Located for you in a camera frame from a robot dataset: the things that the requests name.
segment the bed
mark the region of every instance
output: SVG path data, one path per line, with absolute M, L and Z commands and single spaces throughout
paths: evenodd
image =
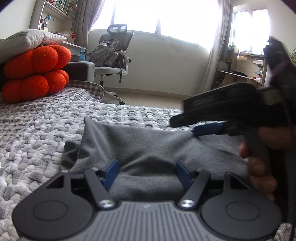
M 81 140 L 85 116 L 107 125 L 167 131 L 180 110 L 101 103 L 97 84 L 72 80 L 59 93 L 20 104 L 0 103 L 0 241 L 17 240 L 11 214 L 14 207 L 53 177 L 67 140 Z M 286 240 L 282 225 L 277 239 Z

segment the wall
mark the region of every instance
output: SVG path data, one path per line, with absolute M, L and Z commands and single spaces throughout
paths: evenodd
M 209 51 L 194 44 L 168 37 L 134 31 L 128 48 L 131 63 L 128 75 L 104 76 L 105 87 L 161 91 L 181 95 L 195 95 L 207 70 Z M 89 33 L 89 49 L 98 45 L 105 30 Z
M 296 47 L 296 14 L 281 0 L 268 0 L 271 36 L 282 41 L 288 52 Z
M 234 0 L 233 11 L 256 10 L 267 8 L 269 0 Z
M 42 17 L 41 18 L 45 18 L 49 13 L 46 11 L 42 12 Z M 59 32 L 62 30 L 71 30 L 72 28 L 72 20 L 60 20 L 56 17 L 54 17 L 53 15 L 51 15 L 51 19 L 50 20 L 46 20 L 48 22 L 47 27 L 48 27 L 48 31 L 55 33 L 55 32 Z
M 43 11 L 41 18 L 44 19 L 48 14 L 48 12 Z M 63 30 L 63 21 L 58 18 L 52 16 L 50 20 L 47 19 L 46 21 L 48 22 L 47 27 L 49 32 L 55 33 Z
M 29 28 L 36 0 L 14 0 L 0 12 L 0 39 Z

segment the hand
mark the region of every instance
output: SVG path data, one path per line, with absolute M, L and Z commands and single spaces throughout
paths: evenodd
M 261 127 L 258 130 L 261 141 L 271 149 L 292 150 L 294 148 L 293 136 L 290 128 L 286 127 Z M 239 155 L 242 158 L 248 158 L 247 171 L 250 176 L 251 184 L 261 193 L 274 201 L 273 192 L 277 188 L 277 181 L 274 177 L 267 175 L 267 166 L 252 153 L 244 142 L 239 147 Z

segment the gray ribbed plate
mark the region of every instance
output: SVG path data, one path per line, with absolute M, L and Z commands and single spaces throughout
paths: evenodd
M 65 241 L 197 240 L 223 239 L 205 229 L 196 212 L 180 210 L 173 202 L 122 202 L 114 210 L 98 212 L 86 230 Z

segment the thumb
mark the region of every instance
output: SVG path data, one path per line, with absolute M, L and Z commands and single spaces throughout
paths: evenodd
M 260 127 L 258 130 L 261 141 L 274 150 L 293 150 L 295 143 L 289 127 Z

